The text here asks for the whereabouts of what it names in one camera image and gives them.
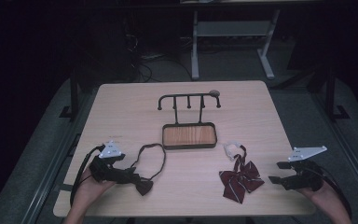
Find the metal frame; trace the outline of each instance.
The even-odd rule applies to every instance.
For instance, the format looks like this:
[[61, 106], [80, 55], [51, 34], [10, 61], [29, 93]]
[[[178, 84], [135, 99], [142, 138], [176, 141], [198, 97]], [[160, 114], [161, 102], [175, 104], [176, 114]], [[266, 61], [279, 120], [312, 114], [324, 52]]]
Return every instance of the metal frame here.
[[193, 50], [191, 52], [191, 78], [199, 79], [199, 58], [197, 53], [198, 36], [247, 36], [264, 35], [266, 42], [263, 48], [258, 49], [258, 57], [268, 79], [275, 78], [267, 52], [275, 31], [280, 10], [275, 9], [271, 21], [199, 21], [198, 11], [194, 12], [193, 20]]

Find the bow tie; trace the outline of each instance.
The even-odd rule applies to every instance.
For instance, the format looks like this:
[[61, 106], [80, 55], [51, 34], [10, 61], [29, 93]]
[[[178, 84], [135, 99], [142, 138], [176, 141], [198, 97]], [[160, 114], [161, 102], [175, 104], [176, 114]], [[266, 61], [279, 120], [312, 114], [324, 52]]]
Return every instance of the bow tie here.
[[219, 172], [220, 179], [225, 186], [223, 197], [237, 203], [243, 203], [246, 191], [251, 193], [264, 184], [255, 165], [251, 161], [245, 164], [246, 148], [243, 146], [241, 148], [244, 150], [244, 156], [238, 154], [234, 157], [237, 159], [234, 170]]

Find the black elastic band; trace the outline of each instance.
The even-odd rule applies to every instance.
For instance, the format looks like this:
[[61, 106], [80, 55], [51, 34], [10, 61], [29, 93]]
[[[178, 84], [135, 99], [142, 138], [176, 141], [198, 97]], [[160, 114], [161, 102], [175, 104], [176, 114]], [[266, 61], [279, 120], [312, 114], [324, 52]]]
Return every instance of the black elastic band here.
[[141, 147], [141, 149], [139, 149], [139, 153], [138, 153], [138, 158], [136, 159], [136, 161], [131, 165], [131, 167], [133, 165], [135, 165], [136, 162], [138, 162], [140, 160], [140, 157], [141, 157], [141, 153], [145, 150], [145, 148], [147, 147], [161, 147], [162, 149], [162, 152], [164, 153], [164, 159], [162, 161], [162, 164], [161, 164], [161, 168], [159, 169], [159, 171], [157, 173], [155, 173], [154, 175], [152, 175], [150, 178], [145, 178], [145, 177], [141, 177], [142, 179], [144, 180], [152, 180], [156, 175], [159, 175], [159, 173], [161, 173], [162, 169], [164, 168], [164, 165], [165, 165], [165, 160], [167, 158], [167, 154], [165, 153], [165, 149], [164, 149], [164, 146], [160, 143], [154, 143], [154, 144], [149, 144], [149, 145], [144, 145]]

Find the desk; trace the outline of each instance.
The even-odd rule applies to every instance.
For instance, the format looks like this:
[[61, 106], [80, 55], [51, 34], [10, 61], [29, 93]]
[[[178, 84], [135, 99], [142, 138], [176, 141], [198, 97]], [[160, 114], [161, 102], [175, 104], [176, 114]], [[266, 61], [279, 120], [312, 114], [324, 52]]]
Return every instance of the desk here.
[[[288, 176], [294, 171], [278, 169], [277, 161], [286, 161], [291, 146], [264, 82], [177, 82], [146, 84], [106, 84], [99, 89], [79, 140], [64, 184], [72, 185], [85, 155], [110, 139], [126, 154], [117, 168], [129, 167], [145, 144], [160, 143], [162, 126], [174, 123], [172, 101], [158, 98], [164, 94], [220, 91], [222, 107], [215, 99], [205, 97], [203, 121], [216, 126], [215, 148], [167, 150], [167, 160], [160, 175], [153, 180], [152, 190], [144, 197], [133, 185], [115, 185], [88, 211], [89, 216], [103, 217], [213, 217], [306, 215], [314, 206], [301, 194], [286, 191], [270, 183], [268, 176]], [[192, 99], [191, 109], [186, 98], [178, 98], [178, 119], [198, 121], [198, 103]], [[219, 171], [232, 170], [223, 149], [228, 141], [238, 141], [247, 147], [247, 161], [258, 168], [266, 182], [251, 194], [245, 194], [243, 204], [223, 197], [224, 186]], [[142, 154], [137, 173], [150, 177], [160, 167], [162, 152], [149, 148]], [[61, 190], [54, 214], [65, 217], [70, 209], [70, 192]]]

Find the metal bar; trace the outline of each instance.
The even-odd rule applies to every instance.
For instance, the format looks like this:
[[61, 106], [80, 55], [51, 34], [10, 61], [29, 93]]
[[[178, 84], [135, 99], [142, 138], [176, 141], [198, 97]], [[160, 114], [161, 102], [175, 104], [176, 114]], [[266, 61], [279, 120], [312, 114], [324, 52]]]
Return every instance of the metal bar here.
[[[85, 104], [90, 97], [85, 94], [85, 97], [82, 101], [82, 104]], [[86, 116], [87, 111], [84, 111], [83, 109], [79, 110], [79, 117], [80, 116]], [[39, 186], [36, 188], [34, 192], [34, 197], [25, 212], [25, 215], [21, 221], [21, 223], [29, 223], [34, 224], [37, 221], [38, 214], [42, 210], [43, 204], [48, 197], [48, 194], [51, 191], [52, 185], [54, 183], [56, 174], [59, 172], [60, 164], [63, 160], [66, 158], [67, 154], [67, 148], [71, 146], [71, 138], [76, 135], [76, 129], [78, 129], [80, 122], [71, 122], [69, 126], [67, 127], [67, 130], [57, 147], [56, 151], [54, 152], [53, 159], [51, 160], [51, 163], [48, 166], [48, 169], [46, 170], [45, 175], [43, 176]]]
[[354, 172], [354, 176], [358, 182], [358, 160], [357, 160], [356, 155], [353, 152], [353, 149], [348, 144], [347, 140], [345, 139], [344, 134], [341, 132], [341, 130], [339, 129], [337, 124], [335, 122], [332, 122], [332, 120], [329, 118], [329, 116], [327, 116], [326, 113], [324, 113], [323, 99], [321, 99], [320, 96], [316, 96], [314, 94], [312, 94], [312, 96], [313, 96], [312, 99], [317, 103], [316, 105], [318, 105], [317, 107], [321, 111], [321, 114], [322, 114], [322, 117], [323, 117], [325, 123], [328, 124], [328, 126], [331, 129], [332, 133], [334, 134], [335, 138], [341, 145], [341, 148], [343, 149], [342, 151], [344, 152], [346, 158], [348, 159], [351, 170]]

